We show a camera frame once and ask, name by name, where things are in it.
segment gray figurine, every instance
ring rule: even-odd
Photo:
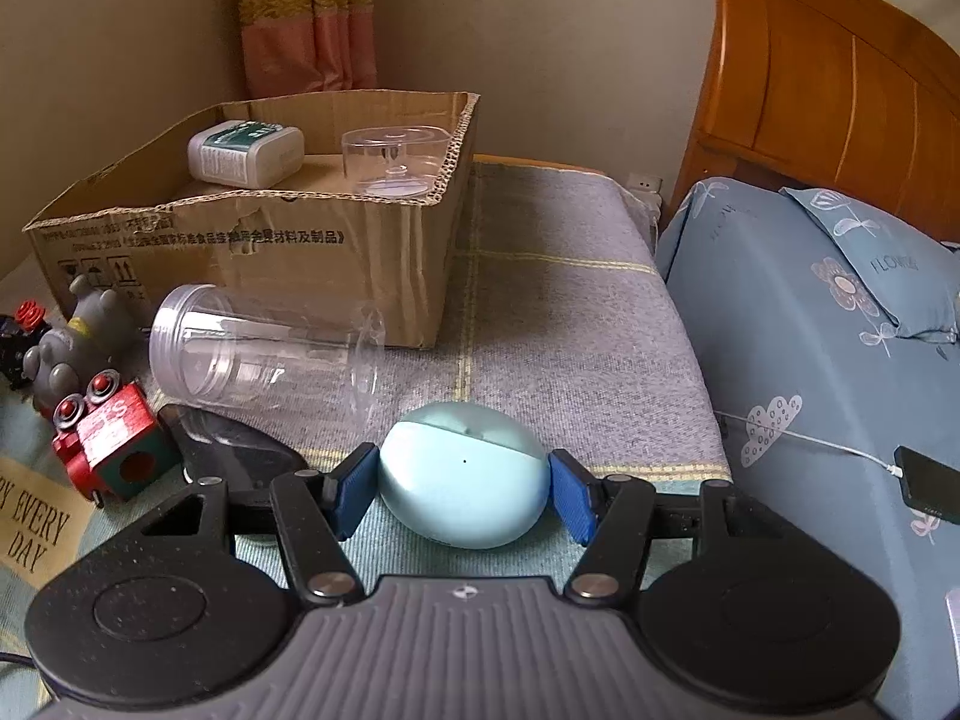
[[[70,285],[77,297],[73,319],[55,327],[23,356],[23,373],[34,382],[34,406],[49,413],[70,394],[83,394],[90,379],[112,365],[139,334],[114,290],[95,289],[85,275]]]

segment pillow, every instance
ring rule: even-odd
[[[953,343],[960,260],[880,208],[828,189],[781,189],[810,214],[850,261],[899,338]]]

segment beige wall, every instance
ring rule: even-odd
[[[960,0],[888,0],[960,47]],[[669,195],[713,0],[376,0],[381,83],[484,96],[479,148],[573,162]]]
[[[243,98],[236,0],[0,0],[0,275],[76,180]]]

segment pink curtain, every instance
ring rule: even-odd
[[[373,0],[239,0],[255,98],[376,86]]]

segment wall socket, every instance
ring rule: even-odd
[[[627,189],[636,189],[640,191],[659,191],[664,184],[662,178],[656,175],[645,175],[645,173],[632,172],[627,179]]]

